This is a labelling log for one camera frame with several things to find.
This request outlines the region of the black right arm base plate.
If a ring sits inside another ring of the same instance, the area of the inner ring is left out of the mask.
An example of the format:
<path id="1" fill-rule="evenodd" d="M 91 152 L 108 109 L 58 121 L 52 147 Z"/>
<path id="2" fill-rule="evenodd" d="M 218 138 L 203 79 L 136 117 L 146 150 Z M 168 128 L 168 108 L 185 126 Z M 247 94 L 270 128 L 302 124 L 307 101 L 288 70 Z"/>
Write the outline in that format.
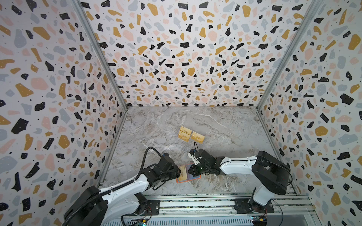
<path id="1" fill-rule="evenodd" d="M 262 206 L 251 199 L 235 199 L 234 209 L 238 214 L 247 214 L 247 213 L 260 213 L 260 214 L 269 214 L 274 213 L 274 208 L 269 201 L 266 206 Z"/>

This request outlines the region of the orange card holder wallet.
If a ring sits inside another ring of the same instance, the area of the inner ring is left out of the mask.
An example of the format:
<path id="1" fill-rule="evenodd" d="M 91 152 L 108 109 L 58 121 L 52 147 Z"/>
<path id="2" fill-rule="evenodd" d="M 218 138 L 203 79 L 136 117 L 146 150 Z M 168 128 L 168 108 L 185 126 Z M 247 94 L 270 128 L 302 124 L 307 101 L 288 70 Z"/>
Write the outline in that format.
<path id="1" fill-rule="evenodd" d="M 180 183 L 184 183 L 184 182 L 201 179 L 200 175 L 197 177 L 194 177 L 190 173 L 188 173 L 188 170 L 191 168 L 192 165 L 193 164 L 190 163 L 190 164 L 178 166 L 178 168 L 181 170 L 181 173 L 180 173 L 179 178 L 176 179 L 176 183 L 180 184 Z"/>

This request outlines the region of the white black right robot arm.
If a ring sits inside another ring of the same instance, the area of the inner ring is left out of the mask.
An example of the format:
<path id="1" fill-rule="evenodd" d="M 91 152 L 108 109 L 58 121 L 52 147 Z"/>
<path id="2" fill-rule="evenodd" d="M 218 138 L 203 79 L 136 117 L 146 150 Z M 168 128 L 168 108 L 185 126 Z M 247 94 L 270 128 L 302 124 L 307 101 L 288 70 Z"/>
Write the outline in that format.
<path id="1" fill-rule="evenodd" d="M 204 149 L 192 149 L 188 153 L 194 162 L 188 173 L 194 177 L 202 174 L 254 175 L 261 182 L 261 186 L 254 189 L 248 200 L 249 207 L 254 210 L 265 208 L 275 195 L 285 195 L 292 182 L 290 167 L 265 151 L 245 158 L 213 157 Z"/>

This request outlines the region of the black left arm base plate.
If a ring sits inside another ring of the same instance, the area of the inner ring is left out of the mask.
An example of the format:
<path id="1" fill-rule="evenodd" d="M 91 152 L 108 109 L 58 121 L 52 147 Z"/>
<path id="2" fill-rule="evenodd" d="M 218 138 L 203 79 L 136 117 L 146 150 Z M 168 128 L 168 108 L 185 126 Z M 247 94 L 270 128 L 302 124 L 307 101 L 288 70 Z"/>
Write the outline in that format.
<path id="1" fill-rule="evenodd" d="M 141 204 L 134 213 L 125 216 L 158 216 L 160 211 L 160 200 L 147 200 L 145 204 Z"/>

